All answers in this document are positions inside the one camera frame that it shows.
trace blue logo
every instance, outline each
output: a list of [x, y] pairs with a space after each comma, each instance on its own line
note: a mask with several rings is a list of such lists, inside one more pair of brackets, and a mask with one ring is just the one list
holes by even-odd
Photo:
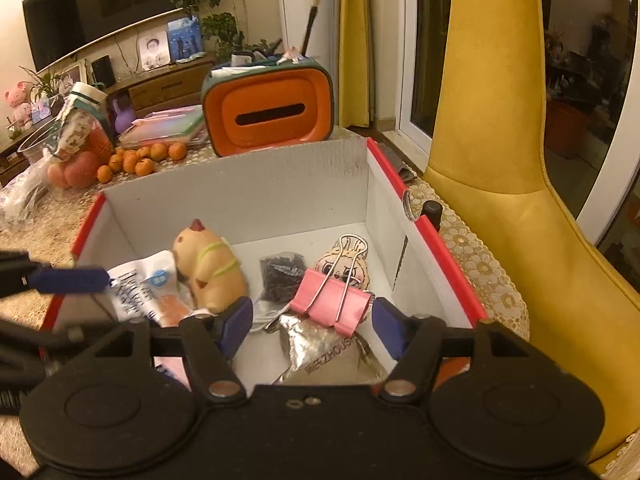
[[166, 270], [156, 270], [147, 281], [155, 288], [160, 288], [169, 281], [169, 273]]

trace orange storage box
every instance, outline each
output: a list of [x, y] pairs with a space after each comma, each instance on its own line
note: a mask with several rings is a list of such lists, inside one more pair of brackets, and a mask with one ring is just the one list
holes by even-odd
[[219, 156], [324, 140], [334, 124], [331, 78], [312, 59], [207, 75], [202, 110]]

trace black bottle cap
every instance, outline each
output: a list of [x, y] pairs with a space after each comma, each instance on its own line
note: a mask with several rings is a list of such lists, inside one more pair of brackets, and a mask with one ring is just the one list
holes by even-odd
[[442, 219], [442, 204], [435, 200], [427, 200], [422, 204], [422, 212], [420, 216], [425, 215], [436, 231], [440, 230], [440, 220]]

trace flower pattern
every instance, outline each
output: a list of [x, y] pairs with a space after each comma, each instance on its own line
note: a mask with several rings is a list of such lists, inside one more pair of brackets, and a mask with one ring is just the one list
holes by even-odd
[[420, 214], [425, 200], [437, 200], [444, 208], [440, 221], [440, 236], [451, 251], [481, 301], [487, 315], [500, 321], [529, 340], [529, 312], [522, 296], [507, 273], [462, 219], [447, 206], [423, 180], [409, 184], [410, 204], [415, 215]]

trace black circular disc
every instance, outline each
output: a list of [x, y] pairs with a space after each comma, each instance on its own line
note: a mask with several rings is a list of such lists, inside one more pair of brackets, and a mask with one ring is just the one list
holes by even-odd
[[20, 422], [41, 460], [98, 472], [161, 458], [194, 416], [193, 397], [181, 384], [151, 368], [112, 361], [44, 381], [25, 399]]
[[472, 369], [431, 394], [430, 419], [454, 448], [487, 465], [548, 470], [583, 460], [604, 424], [587, 386], [568, 374]]

